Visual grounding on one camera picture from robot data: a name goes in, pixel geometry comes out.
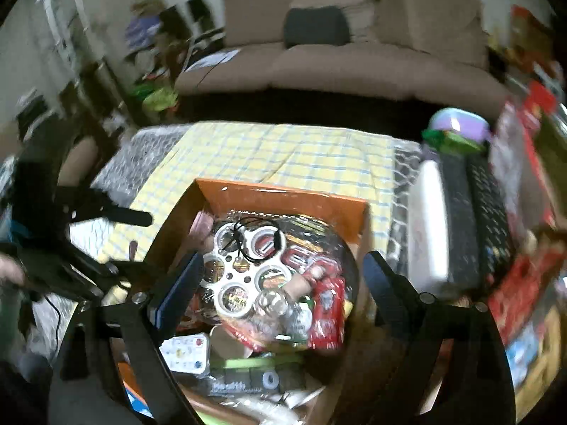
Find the dark gray pillow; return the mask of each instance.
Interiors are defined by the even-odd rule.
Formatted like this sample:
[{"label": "dark gray pillow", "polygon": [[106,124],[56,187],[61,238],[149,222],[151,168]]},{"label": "dark gray pillow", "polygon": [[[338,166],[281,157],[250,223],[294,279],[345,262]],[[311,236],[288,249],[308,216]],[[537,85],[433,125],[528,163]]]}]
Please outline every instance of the dark gray pillow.
[{"label": "dark gray pillow", "polygon": [[347,18],[336,6],[291,8],[285,19],[283,41],[296,45],[342,46],[350,42]]}]

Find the brown sofa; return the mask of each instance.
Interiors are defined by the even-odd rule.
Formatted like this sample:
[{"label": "brown sofa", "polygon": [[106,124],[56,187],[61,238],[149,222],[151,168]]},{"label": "brown sofa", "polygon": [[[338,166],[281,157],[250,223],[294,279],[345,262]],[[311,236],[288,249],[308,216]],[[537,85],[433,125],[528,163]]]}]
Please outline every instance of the brown sofa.
[{"label": "brown sofa", "polygon": [[226,63],[182,73],[176,81],[182,96],[307,90],[423,101],[489,121],[506,100],[506,89],[487,71],[478,0],[372,0],[362,39],[290,49],[283,26],[294,0],[223,2],[226,49],[240,52]]}]

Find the purple container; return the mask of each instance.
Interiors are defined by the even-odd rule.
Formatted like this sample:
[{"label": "purple container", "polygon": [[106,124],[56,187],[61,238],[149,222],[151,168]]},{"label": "purple container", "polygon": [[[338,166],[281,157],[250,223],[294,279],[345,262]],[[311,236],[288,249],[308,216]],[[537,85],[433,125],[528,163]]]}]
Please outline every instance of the purple container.
[{"label": "purple container", "polygon": [[429,129],[453,131],[463,137],[484,143],[490,135],[488,122],[474,113],[460,109],[443,109],[429,121]]}]

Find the person's hand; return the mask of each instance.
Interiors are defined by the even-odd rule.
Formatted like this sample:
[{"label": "person's hand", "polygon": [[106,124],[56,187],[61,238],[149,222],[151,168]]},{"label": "person's hand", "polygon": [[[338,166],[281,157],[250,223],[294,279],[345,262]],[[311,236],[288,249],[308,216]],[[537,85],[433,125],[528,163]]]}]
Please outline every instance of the person's hand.
[{"label": "person's hand", "polygon": [[26,283],[26,274],[22,266],[9,255],[0,253],[0,283],[10,282],[18,286]]}]

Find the yellow plaid tablecloth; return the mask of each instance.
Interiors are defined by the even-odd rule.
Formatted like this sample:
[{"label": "yellow plaid tablecloth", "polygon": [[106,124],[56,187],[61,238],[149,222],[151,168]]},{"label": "yellow plaid tablecloth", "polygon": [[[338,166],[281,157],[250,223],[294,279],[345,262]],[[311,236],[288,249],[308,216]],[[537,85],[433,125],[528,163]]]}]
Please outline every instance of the yellow plaid tablecloth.
[{"label": "yellow plaid tablecloth", "polygon": [[385,253],[393,200],[392,138],[347,129],[206,121],[193,125],[154,170],[131,205],[154,216],[151,227],[117,224],[99,260],[142,260],[196,178],[266,183],[349,197],[370,204],[374,249]]}]

